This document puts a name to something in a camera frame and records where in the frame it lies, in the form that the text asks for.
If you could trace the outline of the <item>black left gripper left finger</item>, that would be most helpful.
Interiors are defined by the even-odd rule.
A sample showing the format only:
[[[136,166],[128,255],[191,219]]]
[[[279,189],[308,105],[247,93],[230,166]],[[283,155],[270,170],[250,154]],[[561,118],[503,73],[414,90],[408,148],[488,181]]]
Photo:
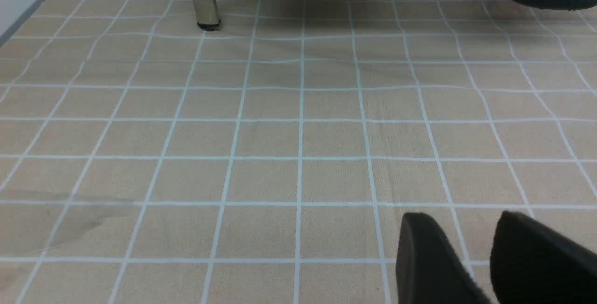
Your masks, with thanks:
[[[441,226],[425,213],[402,216],[395,276],[399,304],[491,303]]]

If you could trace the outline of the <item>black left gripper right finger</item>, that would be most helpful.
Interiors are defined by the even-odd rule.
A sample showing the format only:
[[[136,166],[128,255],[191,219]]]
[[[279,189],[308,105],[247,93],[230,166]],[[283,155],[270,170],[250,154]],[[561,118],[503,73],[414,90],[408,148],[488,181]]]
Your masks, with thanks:
[[[490,253],[501,304],[594,304],[597,256],[518,211],[503,211]]]

